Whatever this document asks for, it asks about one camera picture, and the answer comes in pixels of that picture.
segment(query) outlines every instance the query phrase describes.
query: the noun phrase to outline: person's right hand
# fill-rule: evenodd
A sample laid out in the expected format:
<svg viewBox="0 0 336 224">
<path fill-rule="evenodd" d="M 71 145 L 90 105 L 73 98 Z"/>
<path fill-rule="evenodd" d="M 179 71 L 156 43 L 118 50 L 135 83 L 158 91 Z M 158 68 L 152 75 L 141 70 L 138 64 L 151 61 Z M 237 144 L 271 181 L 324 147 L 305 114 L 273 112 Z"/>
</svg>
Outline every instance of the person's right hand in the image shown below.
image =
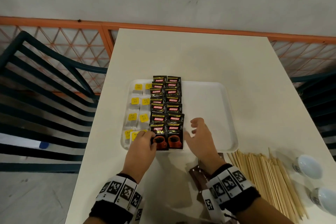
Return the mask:
<svg viewBox="0 0 336 224">
<path fill-rule="evenodd" d="M 206 171 L 211 175 L 226 162 L 218 155 L 211 132 L 204 123 L 203 118 L 195 118 L 190 122 L 191 127 L 196 128 L 192 131 L 195 136 L 191 137 L 187 131 L 184 131 L 184 140 L 187 142 L 191 152 L 204 163 Z"/>
</svg>

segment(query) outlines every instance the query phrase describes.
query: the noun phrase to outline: person's left hand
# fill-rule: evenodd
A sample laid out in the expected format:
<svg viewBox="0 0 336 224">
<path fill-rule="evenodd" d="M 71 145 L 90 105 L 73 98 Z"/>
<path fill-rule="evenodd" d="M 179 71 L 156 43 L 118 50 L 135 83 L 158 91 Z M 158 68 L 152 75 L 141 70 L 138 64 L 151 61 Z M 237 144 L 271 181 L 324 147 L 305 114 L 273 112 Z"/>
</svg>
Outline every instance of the person's left hand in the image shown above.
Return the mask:
<svg viewBox="0 0 336 224">
<path fill-rule="evenodd" d="M 126 154 L 121 173 L 131 176 L 137 184 L 139 184 L 155 158 L 156 143 L 151 145 L 152 137 L 155 137 L 155 133 L 140 131 Z"/>
</svg>

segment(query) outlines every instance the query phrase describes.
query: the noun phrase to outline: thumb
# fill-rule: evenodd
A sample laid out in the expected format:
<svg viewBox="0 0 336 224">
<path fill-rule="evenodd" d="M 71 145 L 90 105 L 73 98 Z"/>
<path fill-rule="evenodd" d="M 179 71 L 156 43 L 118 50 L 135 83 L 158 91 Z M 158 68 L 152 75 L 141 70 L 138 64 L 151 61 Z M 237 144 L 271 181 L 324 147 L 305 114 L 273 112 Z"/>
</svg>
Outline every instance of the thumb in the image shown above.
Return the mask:
<svg viewBox="0 0 336 224">
<path fill-rule="evenodd" d="M 156 152 L 156 144 L 157 144 L 157 143 L 153 143 L 153 144 L 150 146 L 150 151 Z"/>
<path fill-rule="evenodd" d="M 188 131 L 183 130 L 183 138 L 187 142 L 187 144 L 189 144 L 189 141 L 191 140 L 191 136 Z"/>
</svg>

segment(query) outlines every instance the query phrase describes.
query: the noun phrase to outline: chair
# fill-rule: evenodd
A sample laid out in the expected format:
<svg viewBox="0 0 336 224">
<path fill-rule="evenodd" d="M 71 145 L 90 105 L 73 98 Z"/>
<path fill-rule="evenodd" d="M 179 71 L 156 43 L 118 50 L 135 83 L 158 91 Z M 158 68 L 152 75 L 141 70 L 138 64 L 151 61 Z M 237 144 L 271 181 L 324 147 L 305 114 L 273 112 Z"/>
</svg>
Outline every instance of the chair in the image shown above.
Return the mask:
<svg viewBox="0 0 336 224">
<path fill-rule="evenodd" d="M 65 74 L 61 73 L 58 69 L 50 65 L 44 59 L 39 57 L 29 48 L 27 48 L 24 44 L 27 42 L 32 47 L 36 48 L 40 52 L 44 53 L 45 55 L 59 61 L 65 68 L 78 80 L 80 83 L 77 84 L 70 78 L 68 78 Z M 17 52 L 23 53 L 29 60 L 34 61 L 38 64 L 41 68 L 47 70 L 51 74 L 55 75 L 59 78 L 62 82 L 67 83 L 68 85 L 72 86 L 75 90 L 79 93 L 84 95 L 86 99 L 80 97 L 78 94 L 75 94 L 71 90 L 67 89 L 61 83 L 55 81 L 54 79 L 48 77 L 45 73 L 41 72 L 40 70 L 34 68 L 27 62 L 23 61 L 15 54 Z M 32 82 L 25 78 L 22 75 L 19 75 L 10 69 L 6 68 L 5 66 L 11 63 L 12 65 L 17 66 L 18 68 L 22 69 L 23 71 L 33 75 L 35 78 L 39 79 L 40 81 L 54 87 L 63 95 L 70 97 L 71 99 L 80 103 L 85 107 L 96 108 L 99 101 L 99 96 L 95 95 L 89 84 L 86 80 L 82 77 L 81 73 L 78 71 L 85 70 L 94 73 L 101 73 L 106 74 L 107 68 L 100 68 L 95 66 L 90 66 L 86 64 L 79 63 L 63 55 L 53 51 L 52 49 L 48 48 L 40 41 L 35 39 L 33 36 L 28 34 L 25 31 L 21 31 L 17 37 L 12 41 L 12 43 L 6 48 L 3 54 L 0 56 L 0 76 L 6 79 L 10 79 L 11 81 L 23 85 L 29 89 L 31 92 L 38 93 L 57 104 L 64 106 L 65 108 L 69 109 L 70 112 L 76 112 L 82 116 L 86 117 L 94 117 L 95 111 L 87 111 L 84 108 L 78 107 L 78 105 L 74 105 L 73 103 L 61 98 L 59 95 L 54 94 L 53 92 L 46 90 L 43 86 L 38 85 L 35 82 Z M 40 100 L 31 97 L 31 95 L 26 94 L 25 92 L 21 92 L 18 90 L 14 90 L 8 86 L 0 85 L 0 92 L 1 94 L 5 95 L 6 97 L 10 97 L 21 103 L 26 105 L 33 106 L 35 108 L 39 108 L 44 112 L 48 112 L 60 118 L 63 118 L 67 121 L 71 121 L 75 124 L 91 127 L 92 121 L 86 121 L 80 118 L 77 118 L 71 114 L 68 114 L 59 108 L 56 108 L 52 105 L 46 104 L 41 102 Z M 45 126 L 47 128 L 51 128 L 57 131 L 61 131 L 73 136 L 78 137 L 88 137 L 90 132 L 77 130 L 74 128 L 70 128 L 66 125 L 56 123 L 52 120 L 45 119 L 41 116 L 32 114 L 30 112 L 26 112 L 24 110 L 20 110 L 18 108 L 2 104 L 0 103 L 0 113 L 9 115 L 11 117 L 23 119 L 29 122 L 33 122 L 35 124 Z M 86 143 L 74 142 L 66 139 L 62 139 L 59 137 L 43 134 L 40 132 L 33 131 L 27 128 L 20 128 L 14 125 L 8 125 L 0 121 L 0 133 L 23 137 L 27 139 L 33 139 L 37 141 L 42 141 L 50 144 L 56 144 L 60 146 L 66 146 L 71 148 L 77 149 L 85 149 Z M 18 155 L 18 156 L 27 156 L 27 157 L 35 157 L 35 158 L 44 158 L 44 159 L 54 159 L 54 160 L 65 160 L 65 161 L 74 161 L 78 162 L 83 159 L 82 155 L 73 155 L 73 154 L 65 154 L 59 152 L 51 152 L 48 150 L 41 150 L 41 149 L 33 149 L 27 148 L 22 146 L 15 146 L 15 145 L 8 145 L 8 144 L 0 144 L 0 153 L 3 154 L 10 154 L 10 155 Z M 44 164 L 44 163 L 0 163 L 0 171 L 5 172 L 68 172 L 68 173 L 77 173 L 79 171 L 80 164 Z"/>
<path fill-rule="evenodd" d="M 336 136 L 336 71 L 293 77 L 304 82 L 296 90 L 323 138 Z M 329 150 L 336 142 L 326 143 Z"/>
</svg>

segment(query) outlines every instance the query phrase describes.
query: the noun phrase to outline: white cup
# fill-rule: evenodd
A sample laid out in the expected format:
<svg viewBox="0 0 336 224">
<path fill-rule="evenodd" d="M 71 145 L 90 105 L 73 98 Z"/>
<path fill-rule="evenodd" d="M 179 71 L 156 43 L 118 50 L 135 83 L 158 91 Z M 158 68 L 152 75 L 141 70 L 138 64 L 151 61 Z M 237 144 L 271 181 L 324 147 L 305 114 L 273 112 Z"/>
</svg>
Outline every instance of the white cup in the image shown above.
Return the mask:
<svg viewBox="0 0 336 224">
<path fill-rule="evenodd" d="M 336 216 L 336 192 L 324 187 L 313 189 L 311 201 L 323 211 Z"/>
<path fill-rule="evenodd" d="M 309 155 L 301 155 L 293 163 L 293 169 L 311 179 L 322 178 L 322 167 L 316 159 Z"/>
</svg>

